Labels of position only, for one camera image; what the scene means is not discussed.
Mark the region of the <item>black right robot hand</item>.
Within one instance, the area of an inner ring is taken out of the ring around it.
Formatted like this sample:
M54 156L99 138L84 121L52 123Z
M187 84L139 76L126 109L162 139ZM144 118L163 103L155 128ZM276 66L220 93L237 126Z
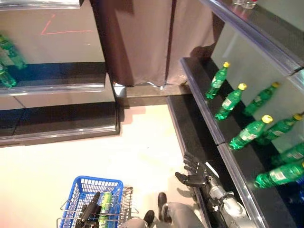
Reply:
M189 187L202 187L214 178L208 171L207 166L194 155L185 152L183 156L184 169L190 174L175 172L175 177L184 185Z

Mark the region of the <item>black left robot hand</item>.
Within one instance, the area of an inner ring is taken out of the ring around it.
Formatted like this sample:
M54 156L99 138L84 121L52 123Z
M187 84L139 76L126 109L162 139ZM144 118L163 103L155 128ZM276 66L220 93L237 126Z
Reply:
M88 219L90 216L95 212L96 207L97 207L97 202L100 197L100 192L98 191L90 203L88 205L85 205L85 209L82 209L82 213L80 217L76 221L76 228L84 228L86 223L88 222Z

